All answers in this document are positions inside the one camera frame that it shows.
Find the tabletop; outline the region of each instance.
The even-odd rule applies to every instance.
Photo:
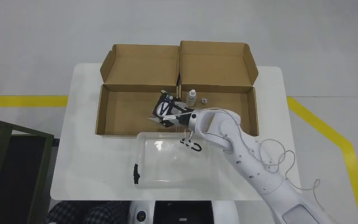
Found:
[[[261,200],[223,154],[217,152],[218,183],[215,189],[138,189],[133,184],[131,146],[135,137],[103,137],[95,134],[101,64],[76,65],[62,127],[51,197],[55,200]],[[260,141],[273,138],[295,152],[282,71],[258,66],[256,89]],[[264,145],[278,159],[282,148]],[[283,174],[292,164],[289,154],[280,165]],[[300,186],[295,164],[288,174]]]

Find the white bottle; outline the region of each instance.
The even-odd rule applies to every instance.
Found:
[[[195,105],[196,101],[196,92],[195,90],[190,90],[188,94],[186,95],[186,104],[191,107]]]

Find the white cable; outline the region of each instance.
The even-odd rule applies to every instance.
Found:
[[[294,159],[293,159],[292,165],[291,165],[291,166],[288,168],[288,170],[285,172],[285,179],[288,180],[293,187],[295,187],[295,188],[297,188],[297,189],[299,189],[299,190],[303,190],[303,191],[312,190],[315,201],[316,201],[317,204],[320,206],[320,208],[321,208],[322,210],[324,210],[324,208],[323,208],[323,207],[321,206],[321,204],[319,203],[319,201],[318,201],[318,199],[317,199],[317,196],[316,196],[316,194],[315,194],[315,191],[314,191],[314,190],[319,186],[319,184],[321,183],[321,180],[320,180],[320,179],[316,179],[316,180],[314,181],[314,183],[313,183],[313,187],[312,187],[312,188],[299,188],[298,186],[294,185],[294,184],[291,182],[291,180],[287,177],[287,174],[289,173],[289,171],[293,168],[293,166],[294,166],[295,163],[296,163],[296,154],[295,154],[292,150],[286,150],[285,146],[284,146],[280,141],[278,141],[278,140],[276,140],[276,139],[268,138],[268,139],[265,139],[265,140],[263,140],[262,142],[258,143],[258,145],[259,145],[259,147],[258,147],[258,154],[259,154],[259,156],[260,156],[260,159],[258,159],[258,158],[256,158],[256,156],[254,156],[253,154],[250,153],[250,151],[252,151],[252,150],[254,150],[254,149],[249,148],[249,147],[246,145],[245,141],[243,140],[243,138],[242,138],[242,133],[241,133],[241,130],[240,130],[240,124],[236,121],[235,117],[234,117],[233,115],[231,115],[229,112],[227,112],[226,110],[224,110],[224,109],[222,109],[222,108],[206,108],[206,109],[197,110],[197,111],[192,111],[192,112],[187,112],[187,113],[182,113],[182,114],[174,114],[174,116],[182,116],[182,115],[187,115],[187,114],[192,114],[192,113],[200,113],[200,112],[202,112],[202,111],[204,111],[204,110],[221,110],[221,111],[223,111],[224,113],[228,114],[228,115],[233,119],[235,125],[238,127],[240,139],[241,139],[241,141],[243,142],[243,144],[245,145],[245,147],[246,147],[246,149],[248,150],[249,154],[252,155],[252,156],[253,156],[258,162],[260,162],[264,167],[265,167],[265,166],[277,166],[277,170],[276,170],[276,171],[268,171],[268,172],[271,172],[271,173],[276,173],[276,172],[278,172],[278,171],[280,170],[280,164],[283,163],[284,160],[286,159],[286,154],[287,154],[288,152],[291,152],[291,153],[293,154],[293,156],[294,156]],[[284,151],[284,152],[280,155],[279,160],[278,160],[278,162],[277,162],[276,164],[267,164],[267,163],[265,163],[265,162],[263,161],[263,159],[262,159],[261,146],[262,146],[262,144],[263,144],[264,142],[266,142],[266,141],[277,142],[277,143],[280,144],[280,146],[283,148],[283,151]],[[332,216],[330,216],[330,218],[331,218],[335,223],[338,224],[338,222],[337,222]]]

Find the plaid fabric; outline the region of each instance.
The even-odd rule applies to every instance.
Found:
[[[43,224],[125,224],[129,206],[129,201],[62,201],[51,209]]]

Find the bottle cap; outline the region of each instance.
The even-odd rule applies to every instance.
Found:
[[[195,96],[196,92],[195,92],[195,90],[190,90],[189,94],[190,94],[190,96]]]

